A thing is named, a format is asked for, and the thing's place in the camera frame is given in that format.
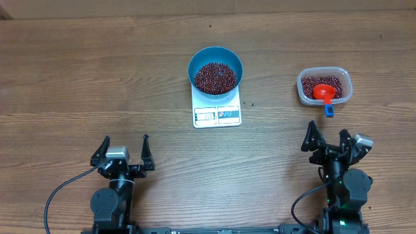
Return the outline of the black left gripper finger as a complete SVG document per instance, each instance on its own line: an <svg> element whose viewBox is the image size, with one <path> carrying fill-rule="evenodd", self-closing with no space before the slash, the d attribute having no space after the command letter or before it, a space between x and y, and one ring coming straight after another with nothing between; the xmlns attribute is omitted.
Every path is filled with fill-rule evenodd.
<svg viewBox="0 0 416 234"><path fill-rule="evenodd" d="M100 147L96 150L96 152L90 158L90 165L97 166L102 159L105 158L105 154L110 146L110 136L106 136L101 143Z"/></svg>
<svg viewBox="0 0 416 234"><path fill-rule="evenodd" d="M150 151L150 145L149 145L149 136L144 135L143 136L143 143L142 143L142 152L140 158L143 161L143 166L145 171L154 171L155 169L155 162L153 160L151 151Z"/></svg>

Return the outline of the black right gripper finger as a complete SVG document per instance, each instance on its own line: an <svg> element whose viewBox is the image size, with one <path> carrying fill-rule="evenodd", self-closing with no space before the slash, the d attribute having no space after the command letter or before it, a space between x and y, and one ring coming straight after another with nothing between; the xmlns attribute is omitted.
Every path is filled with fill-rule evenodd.
<svg viewBox="0 0 416 234"><path fill-rule="evenodd" d="M339 132L340 140L339 140L339 149L341 153L347 152L351 150L352 142L351 142L351 135L347 129L342 129Z"/></svg>
<svg viewBox="0 0 416 234"><path fill-rule="evenodd" d="M323 147L326 141L314 120L308 124L306 136L301 146L301 151L316 151Z"/></svg>

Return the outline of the red scoop with blue handle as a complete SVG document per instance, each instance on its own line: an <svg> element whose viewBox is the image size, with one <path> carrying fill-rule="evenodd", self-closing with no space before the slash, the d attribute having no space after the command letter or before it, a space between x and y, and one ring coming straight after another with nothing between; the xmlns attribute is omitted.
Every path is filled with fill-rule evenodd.
<svg viewBox="0 0 416 234"><path fill-rule="evenodd" d="M313 88L313 97L315 99L323 100L324 112L327 118L335 116L332 99L334 98L336 90L334 87L327 84L318 84Z"/></svg>

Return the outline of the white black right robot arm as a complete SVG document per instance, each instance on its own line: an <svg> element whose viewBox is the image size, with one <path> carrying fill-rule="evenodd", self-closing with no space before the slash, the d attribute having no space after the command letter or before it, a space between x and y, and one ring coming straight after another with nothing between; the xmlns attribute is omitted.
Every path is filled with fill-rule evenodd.
<svg viewBox="0 0 416 234"><path fill-rule="evenodd" d="M315 121L308 124L301 150L313 153L309 162L319 166L318 174L323 184L305 192L295 202L325 189L328 206L311 225L295 218L305 233L370 233L363 222L361 208L368 200L373 180L364 171L351 166L368 154L373 141L361 134L352 136L346 129L339 132L339 137L339 145L329 144Z"/></svg>

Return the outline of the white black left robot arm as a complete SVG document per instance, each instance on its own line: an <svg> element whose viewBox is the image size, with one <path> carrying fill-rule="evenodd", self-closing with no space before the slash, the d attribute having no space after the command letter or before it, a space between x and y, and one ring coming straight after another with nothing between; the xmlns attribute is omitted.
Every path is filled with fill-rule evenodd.
<svg viewBox="0 0 416 234"><path fill-rule="evenodd" d="M143 136L142 164L130 164L127 146L111 146L109 136L91 156L90 165L109 180L109 185L91 197L94 223L90 233L142 233L138 223L131 220L131 211L135 179L145 178L155 169L148 138Z"/></svg>

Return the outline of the white digital kitchen scale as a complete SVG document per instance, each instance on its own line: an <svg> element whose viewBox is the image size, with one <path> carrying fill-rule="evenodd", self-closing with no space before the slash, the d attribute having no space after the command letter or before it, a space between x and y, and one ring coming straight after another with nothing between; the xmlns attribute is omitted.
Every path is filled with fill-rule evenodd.
<svg viewBox="0 0 416 234"><path fill-rule="evenodd" d="M242 123L239 87L231 92L210 96L192 90L192 124L196 129L214 127L236 127Z"/></svg>

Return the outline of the red beans in bowl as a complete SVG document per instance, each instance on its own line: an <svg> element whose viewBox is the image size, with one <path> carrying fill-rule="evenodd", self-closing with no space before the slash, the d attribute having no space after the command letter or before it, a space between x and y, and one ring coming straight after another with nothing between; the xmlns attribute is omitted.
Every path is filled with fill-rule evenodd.
<svg viewBox="0 0 416 234"><path fill-rule="evenodd" d="M237 76L227 64L210 62L198 70L194 84L205 94L221 95L236 87Z"/></svg>

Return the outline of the teal plastic bowl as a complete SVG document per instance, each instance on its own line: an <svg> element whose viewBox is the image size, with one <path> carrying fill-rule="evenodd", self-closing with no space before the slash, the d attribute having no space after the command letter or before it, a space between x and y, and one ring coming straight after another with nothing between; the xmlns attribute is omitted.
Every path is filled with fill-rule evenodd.
<svg viewBox="0 0 416 234"><path fill-rule="evenodd" d="M202 66L210 62L220 62L227 64L235 72L237 76L236 87L239 87L244 74L244 69L240 58L232 50L218 46L206 47L198 51L191 58L188 64L188 79L191 83L191 86L196 88L194 84L195 75Z"/></svg>

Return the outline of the clear plastic container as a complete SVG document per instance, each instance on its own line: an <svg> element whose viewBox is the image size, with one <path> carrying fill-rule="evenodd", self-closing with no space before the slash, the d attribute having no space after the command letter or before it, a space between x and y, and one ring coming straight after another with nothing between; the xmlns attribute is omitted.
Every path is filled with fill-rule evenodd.
<svg viewBox="0 0 416 234"><path fill-rule="evenodd" d="M319 99L311 99L306 96L305 92L302 88L302 79L307 77L321 77L321 76L335 76L340 80L341 88L343 90L343 97L339 99L334 99L332 101L333 104L340 104L347 102L353 94L353 86L350 78L350 74L344 69L340 67L315 67L315 68L307 68L303 70L299 76L297 77L297 89L298 95L300 98L300 102L303 105L308 106L319 106L323 105L323 100Z"/></svg>

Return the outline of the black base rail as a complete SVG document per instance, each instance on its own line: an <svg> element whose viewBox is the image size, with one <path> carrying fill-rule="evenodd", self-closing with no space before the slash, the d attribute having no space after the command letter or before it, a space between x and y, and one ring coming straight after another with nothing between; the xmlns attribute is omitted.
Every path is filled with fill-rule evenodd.
<svg viewBox="0 0 416 234"><path fill-rule="evenodd" d="M82 234L93 233L135 233L135 234L304 234L309 233L298 224L281 224L278 227L238 227L238 228L192 228L192 229L170 229L169 227L148 228L122 228L110 230L88 230Z"/></svg>

